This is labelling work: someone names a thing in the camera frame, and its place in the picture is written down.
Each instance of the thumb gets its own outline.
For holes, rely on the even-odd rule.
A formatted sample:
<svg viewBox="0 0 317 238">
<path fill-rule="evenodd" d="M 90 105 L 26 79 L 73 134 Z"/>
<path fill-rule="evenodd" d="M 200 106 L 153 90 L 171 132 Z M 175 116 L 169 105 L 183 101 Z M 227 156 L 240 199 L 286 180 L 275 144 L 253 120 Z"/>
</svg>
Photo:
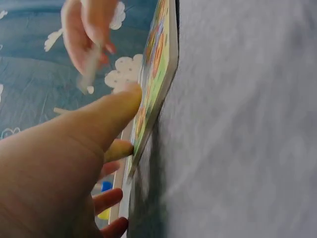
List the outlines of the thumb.
<svg viewBox="0 0 317 238">
<path fill-rule="evenodd" d="M 0 141 L 5 178 L 0 204 L 30 226 L 70 219 L 96 183 L 104 151 L 135 116 L 141 98 L 140 86 L 128 84 L 122 92 Z M 23 206 L 17 210 L 15 204 Z"/>
</svg>

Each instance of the bed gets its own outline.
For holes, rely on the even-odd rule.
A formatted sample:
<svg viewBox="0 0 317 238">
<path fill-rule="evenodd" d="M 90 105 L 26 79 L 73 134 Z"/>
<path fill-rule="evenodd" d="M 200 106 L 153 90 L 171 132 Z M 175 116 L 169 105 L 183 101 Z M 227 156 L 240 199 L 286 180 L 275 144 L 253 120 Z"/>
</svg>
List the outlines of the bed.
<svg viewBox="0 0 317 238">
<path fill-rule="evenodd" d="M 105 82 L 105 75 L 118 64 L 124 68 L 126 57 L 133 60 L 143 53 L 156 0 L 123 0 L 111 31 L 117 53 L 98 72 L 93 91 L 82 94 L 76 87 L 79 73 L 62 39 L 63 2 L 0 0 L 0 139 L 111 93 L 115 85 Z M 133 66 L 139 70 L 138 62 Z M 113 181 L 113 176 L 106 179 Z"/>
</svg>

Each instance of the fingernail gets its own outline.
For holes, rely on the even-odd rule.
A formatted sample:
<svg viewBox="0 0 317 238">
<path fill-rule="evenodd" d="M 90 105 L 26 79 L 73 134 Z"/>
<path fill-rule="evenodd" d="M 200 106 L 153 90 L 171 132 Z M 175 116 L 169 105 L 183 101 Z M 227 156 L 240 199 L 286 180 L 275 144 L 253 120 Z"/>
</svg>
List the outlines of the fingernail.
<svg viewBox="0 0 317 238">
<path fill-rule="evenodd" d="M 121 87 L 116 87 L 113 90 L 113 93 L 116 94 L 116 93 L 121 93 L 121 92 L 135 92 L 135 91 L 139 91 L 140 89 L 141 88 L 140 88 L 140 85 L 138 83 L 128 82 L 128 83 L 125 83 Z"/>
<path fill-rule="evenodd" d="M 110 54 L 114 55 L 114 51 L 113 51 L 113 49 L 112 49 L 112 47 L 111 47 L 110 45 L 106 45 L 106 50 L 107 50 Z"/>
</svg>

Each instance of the cloud pattern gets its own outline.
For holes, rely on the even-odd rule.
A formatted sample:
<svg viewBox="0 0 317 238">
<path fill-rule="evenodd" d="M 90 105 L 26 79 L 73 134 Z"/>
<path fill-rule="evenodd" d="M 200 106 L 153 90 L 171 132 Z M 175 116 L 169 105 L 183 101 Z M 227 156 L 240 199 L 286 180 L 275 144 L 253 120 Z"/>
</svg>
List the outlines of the cloud pattern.
<svg viewBox="0 0 317 238">
<path fill-rule="evenodd" d="M 4 18 L 4 16 L 6 16 L 7 14 L 8 14 L 7 11 L 0 12 L 0 19 Z"/>
<path fill-rule="evenodd" d="M 122 26 L 122 22 L 125 19 L 124 9 L 125 9 L 124 3 L 121 1 L 118 2 L 117 8 L 115 9 L 115 12 L 114 12 L 114 17 L 109 26 L 112 30 L 118 30 Z"/>
<path fill-rule="evenodd" d="M 126 82 L 137 82 L 142 64 L 142 54 L 132 58 L 121 57 L 115 62 L 115 70 L 105 76 L 105 84 L 113 88 L 113 92 L 120 91 Z"/>
<path fill-rule="evenodd" d="M 14 134 L 17 134 L 20 132 L 20 128 L 16 127 L 15 129 L 10 129 L 10 128 L 7 128 L 5 129 L 2 134 L 1 134 L 1 139 L 5 139 L 11 135 L 14 135 Z"/>
<path fill-rule="evenodd" d="M 55 44 L 55 42 L 58 40 L 58 38 L 63 34 L 63 30 L 59 29 L 58 31 L 54 31 L 49 34 L 48 39 L 44 42 L 44 50 L 45 52 L 48 52 L 52 46 Z"/>
</svg>

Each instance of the gray blanket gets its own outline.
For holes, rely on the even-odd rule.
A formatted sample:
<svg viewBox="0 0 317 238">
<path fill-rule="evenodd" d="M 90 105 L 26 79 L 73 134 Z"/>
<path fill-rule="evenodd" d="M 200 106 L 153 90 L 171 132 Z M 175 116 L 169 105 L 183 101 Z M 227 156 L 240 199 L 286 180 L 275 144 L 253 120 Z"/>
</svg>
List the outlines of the gray blanket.
<svg viewBox="0 0 317 238">
<path fill-rule="evenodd" d="M 317 236 L 317 1 L 181 0 L 131 238 Z"/>
</svg>

